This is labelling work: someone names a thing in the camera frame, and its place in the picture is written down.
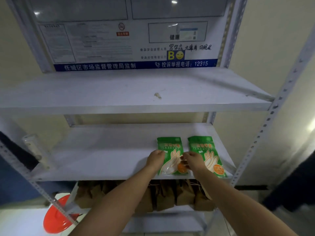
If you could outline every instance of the orange circle label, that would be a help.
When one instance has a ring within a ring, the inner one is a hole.
[[[179,163],[177,169],[180,173],[185,174],[187,173],[187,168],[184,166],[183,163]]]
[[[213,166],[213,170],[215,171],[215,173],[217,173],[218,175],[223,175],[224,174],[224,169],[222,166],[220,166],[219,164],[215,164]]]

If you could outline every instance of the metal shelf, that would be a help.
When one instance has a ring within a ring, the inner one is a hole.
[[[235,165],[214,127],[207,123],[184,124],[116,124],[73,127],[51,152],[56,170],[45,170],[38,164],[32,171],[35,181],[79,181],[128,179],[146,163],[148,153],[157,148],[160,136],[181,137],[188,151],[188,137],[212,136],[228,176]],[[154,179],[193,179],[182,176],[159,175]]]
[[[78,186],[74,186],[71,195],[65,206],[67,214],[87,214],[89,208],[81,209],[74,203]],[[134,215],[125,229],[124,233],[137,232],[189,232],[203,231],[205,222],[205,211],[195,211],[193,206],[174,206],[167,210],[153,211],[152,213]]]
[[[76,185],[74,186],[69,199],[66,203],[65,206],[65,211],[67,212],[67,214],[87,214],[90,210],[90,208],[85,208],[85,209],[81,209],[75,202],[74,202],[74,198],[77,195],[77,190],[78,190],[78,184],[76,183]],[[153,211],[152,213],[148,213],[148,214],[163,214],[163,213],[181,213],[181,212],[200,212],[200,211],[195,211],[193,206],[191,205],[184,205],[184,206],[176,206],[174,205],[174,207],[170,208],[170,209],[166,209],[166,210],[161,210],[161,211]]]
[[[273,98],[229,69],[50,73],[0,95],[11,115],[267,110]]]

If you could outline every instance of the forearm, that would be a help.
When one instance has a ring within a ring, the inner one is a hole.
[[[296,234],[269,210],[205,169],[196,175],[239,236]]]
[[[150,167],[144,167],[117,186],[89,211],[71,236],[120,235],[155,174]]]

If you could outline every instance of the yellow smiley logo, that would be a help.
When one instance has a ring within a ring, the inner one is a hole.
[[[176,58],[177,58],[177,59],[183,59],[183,57],[184,57],[183,51],[178,51],[178,52],[176,53]]]

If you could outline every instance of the information board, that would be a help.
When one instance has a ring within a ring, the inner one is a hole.
[[[29,0],[56,71],[215,67],[229,0]]]

